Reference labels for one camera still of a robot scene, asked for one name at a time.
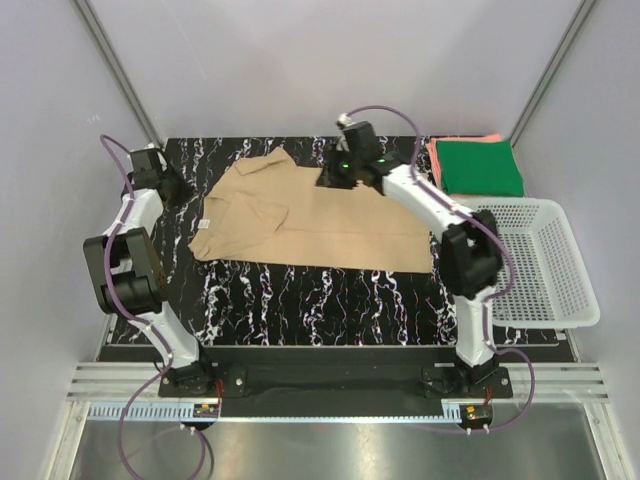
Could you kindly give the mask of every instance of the beige shirt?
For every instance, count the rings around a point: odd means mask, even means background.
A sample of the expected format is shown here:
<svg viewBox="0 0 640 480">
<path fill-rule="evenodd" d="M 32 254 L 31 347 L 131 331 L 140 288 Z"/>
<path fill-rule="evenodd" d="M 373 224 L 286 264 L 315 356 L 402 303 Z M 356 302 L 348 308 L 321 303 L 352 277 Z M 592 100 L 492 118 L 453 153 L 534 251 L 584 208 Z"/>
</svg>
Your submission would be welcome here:
<svg viewBox="0 0 640 480">
<path fill-rule="evenodd" d="M 204 200 L 196 259 L 432 270 L 429 230 L 411 212 L 373 188 L 316 187 L 320 171 L 282 148 L 236 161 Z"/>
</svg>

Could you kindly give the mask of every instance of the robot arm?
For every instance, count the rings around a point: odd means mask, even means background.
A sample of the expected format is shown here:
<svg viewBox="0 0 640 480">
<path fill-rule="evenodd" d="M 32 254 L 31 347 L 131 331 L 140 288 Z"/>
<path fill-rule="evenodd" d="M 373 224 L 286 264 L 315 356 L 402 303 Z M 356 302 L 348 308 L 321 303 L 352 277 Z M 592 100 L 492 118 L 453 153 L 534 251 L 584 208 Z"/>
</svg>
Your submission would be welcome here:
<svg viewBox="0 0 640 480">
<path fill-rule="evenodd" d="M 150 239 L 165 205 L 176 202 L 181 179 L 156 148 L 131 152 L 130 156 L 134 167 L 130 179 L 135 203 L 111 250 L 115 291 L 129 312 L 136 318 L 149 321 L 148 327 L 135 320 L 131 324 L 149 338 L 162 355 L 165 365 L 169 364 L 169 353 L 150 327 L 154 327 L 171 346 L 172 368 L 166 374 L 169 383 L 177 388 L 199 390 L 203 385 L 212 384 L 215 372 L 204 349 L 184 328 L 167 301 L 166 277 Z M 123 194 L 116 221 L 101 236 L 85 240 L 83 246 L 96 298 L 105 313 L 120 313 L 107 288 L 105 246 L 131 201 L 128 193 Z"/>
<path fill-rule="evenodd" d="M 427 182 L 430 194 L 426 194 L 412 178 L 411 167 L 396 152 L 382 151 L 369 122 L 354 123 L 343 115 L 338 126 L 343 137 L 326 155 L 317 185 L 353 188 L 362 182 L 401 203 L 431 229 L 441 246 L 440 277 L 454 295 L 458 319 L 455 381 L 463 389 L 482 384 L 498 368 L 490 347 L 491 328 L 485 338 L 482 299 L 494 292 L 503 261 L 486 235 L 455 212 L 473 217 L 497 233 L 493 215 L 488 211 L 474 212 Z"/>
</svg>

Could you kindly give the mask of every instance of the metal base plate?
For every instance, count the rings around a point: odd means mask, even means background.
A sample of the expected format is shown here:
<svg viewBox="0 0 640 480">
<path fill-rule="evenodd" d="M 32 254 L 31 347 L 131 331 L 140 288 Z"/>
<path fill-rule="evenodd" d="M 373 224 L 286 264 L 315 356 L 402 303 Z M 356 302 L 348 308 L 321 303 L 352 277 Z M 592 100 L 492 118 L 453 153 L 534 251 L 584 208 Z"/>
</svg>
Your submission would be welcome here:
<svg viewBox="0 0 640 480">
<path fill-rule="evenodd" d="M 219 365 L 218 379 L 224 383 L 223 398 L 242 398 L 247 384 L 247 369 L 240 365 Z M 206 391 L 186 391 L 160 382 L 158 396 L 162 398 L 216 398 L 218 391 L 212 386 Z"/>
<path fill-rule="evenodd" d="M 422 369 L 422 381 L 425 385 L 425 397 L 427 398 L 487 398 L 487 387 L 491 387 L 492 398 L 513 398 L 513 389 L 509 371 L 505 367 L 498 367 L 480 386 L 470 386 L 467 390 L 459 387 L 443 387 L 451 378 L 455 367 L 424 367 Z"/>
</svg>

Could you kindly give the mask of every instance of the folded green cloth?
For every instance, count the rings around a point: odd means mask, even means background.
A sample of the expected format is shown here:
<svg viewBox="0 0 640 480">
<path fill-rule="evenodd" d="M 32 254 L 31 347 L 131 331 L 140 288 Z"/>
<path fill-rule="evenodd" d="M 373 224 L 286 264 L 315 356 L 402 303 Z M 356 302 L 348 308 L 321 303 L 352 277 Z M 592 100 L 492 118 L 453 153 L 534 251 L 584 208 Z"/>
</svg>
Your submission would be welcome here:
<svg viewBox="0 0 640 480">
<path fill-rule="evenodd" d="M 522 177 L 508 141 L 439 141 L 436 148 L 445 192 L 524 197 Z"/>
</svg>

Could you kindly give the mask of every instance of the white plastic basket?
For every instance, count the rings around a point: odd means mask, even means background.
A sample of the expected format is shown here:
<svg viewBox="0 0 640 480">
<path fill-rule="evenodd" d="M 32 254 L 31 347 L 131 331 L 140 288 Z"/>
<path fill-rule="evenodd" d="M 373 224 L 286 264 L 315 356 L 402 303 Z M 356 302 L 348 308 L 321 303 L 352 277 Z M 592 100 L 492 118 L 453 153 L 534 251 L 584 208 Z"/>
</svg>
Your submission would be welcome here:
<svg viewBox="0 0 640 480">
<path fill-rule="evenodd" d="M 534 198 L 478 197 L 464 200 L 490 210 L 500 238 L 516 264 L 513 290 L 495 300 L 496 325 L 516 328 L 575 328 L 594 325 L 600 308 L 560 205 Z M 504 288 L 508 269 L 498 276 Z"/>
</svg>

